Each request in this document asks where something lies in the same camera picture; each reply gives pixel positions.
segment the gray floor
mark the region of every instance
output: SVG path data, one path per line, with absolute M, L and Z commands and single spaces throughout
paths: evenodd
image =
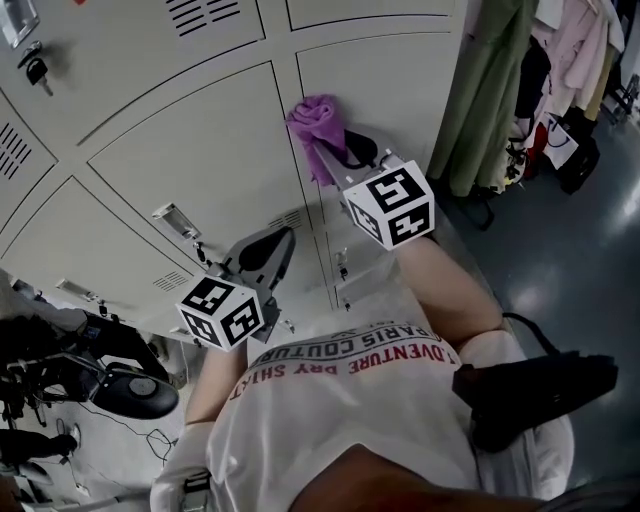
M 609 354 L 620 367 L 617 388 L 572 415 L 572 485 L 640 471 L 640 132 L 603 121 L 595 137 L 601 160 L 573 196 L 540 175 L 492 201 L 485 233 L 441 205 L 506 310 L 561 350 Z M 530 356 L 542 355 L 517 331 Z

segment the locker vent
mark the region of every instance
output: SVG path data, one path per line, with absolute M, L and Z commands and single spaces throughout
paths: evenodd
M 0 176 L 8 180 L 13 178 L 30 154 L 31 148 L 22 140 L 20 134 L 6 123 L 0 131 Z
M 240 14 L 238 2 L 232 0 L 165 0 L 165 3 L 180 37 Z
M 300 212 L 298 210 L 294 210 L 292 212 L 283 215 L 282 217 L 278 217 L 275 220 L 269 222 L 270 228 L 281 228 L 287 226 L 291 229 L 296 229 L 302 226 L 302 219 L 300 218 Z
M 157 286 L 165 292 L 170 292 L 174 288 L 183 285 L 188 279 L 178 272 L 171 272 L 164 277 L 161 277 L 157 281 L 154 281 L 154 286 Z

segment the green garment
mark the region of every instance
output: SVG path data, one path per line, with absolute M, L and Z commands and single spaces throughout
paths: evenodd
M 538 0 L 484 0 L 475 30 L 458 61 L 427 175 L 448 170 L 453 195 L 474 183 L 489 187 L 514 119 L 520 65 Z

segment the purple towel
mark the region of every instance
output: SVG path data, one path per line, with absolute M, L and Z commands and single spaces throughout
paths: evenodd
M 325 140 L 335 148 L 344 151 L 345 159 L 347 157 L 344 124 L 333 97 L 326 94 L 308 96 L 289 112 L 287 126 L 302 142 L 313 180 L 323 187 L 332 185 L 333 178 L 313 146 L 315 141 Z

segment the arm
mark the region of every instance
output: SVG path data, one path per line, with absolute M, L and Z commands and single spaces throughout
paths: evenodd
M 474 336 L 500 329 L 497 303 L 436 243 L 418 238 L 396 249 L 396 258 L 431 328 L 457 352 Z
M 189 399 L 185 423 L 215 421 L 240 377 L 247 370 L 247 344 L 232 352 L 209 349 Z

